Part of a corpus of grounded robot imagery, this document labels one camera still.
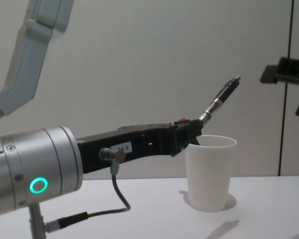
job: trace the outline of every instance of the white paper cup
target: white paper cup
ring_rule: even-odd
[[[188,197],[193,208],[204,212],[224,209],[237,141],[223,136],[202,135],[200,145],[185,150]]]

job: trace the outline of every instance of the cup rim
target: cup rim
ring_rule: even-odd
[[[204,145],[196,145],[196,144],[189,144],[193,147],[200,147],[200,148],[230,148],[230,147],[233,147],[233,146],[236,146],[237,145],[237,141],[233,138],[230,138],[230,137],[226,137],[226,136],[221,136],[221,135],[212,135],[212,134],[203,134],[203,135],[200,135],[200,136],[197,136],[196,138],[198,137],[216,137],[216,138],[225,138],[225,139],[229,139],[231,141],[233,141],[232,144],[230,145],[226,145],[226,146],[204,146]]]

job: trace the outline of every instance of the table surface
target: table surface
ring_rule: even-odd
[[[217,213],[187,204],[183,178],[119,180],[118,185],[131,211],[91,218],[47,238],[299,239],[299,177],[232,178],[233,197]],[[48,222],[122,206],[111,181],[101,180],[84,181],[78,192],[44,202],[41,210]],[[27,209],[0,216],[0,239],[10,238],[31,238]]]

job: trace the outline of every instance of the white wall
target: white wall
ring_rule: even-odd
[[[291,57],[299,59],[299,0],[295,1]],[[299,86],[288,85],[281,175],[299,175]]]
[[[0,0],[0,89],[26,5]],[[193,119],[240,75],[204,133],[237,139],[235,175],[277,175],[284,87],[259,78],[287,53],[289,15],[289,0],[76,0],[68,30],[50,43],[35,99],[0,119],[1,133],[67,124],[82,137]],[[181,176],[183,154],[120,171],[122,178]]]

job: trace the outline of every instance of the metal rod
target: metal rod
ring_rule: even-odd
[[[32,239],[46,239],[43,216],[41,215],[40,205],[34,204],[29,206],[30,226]]]

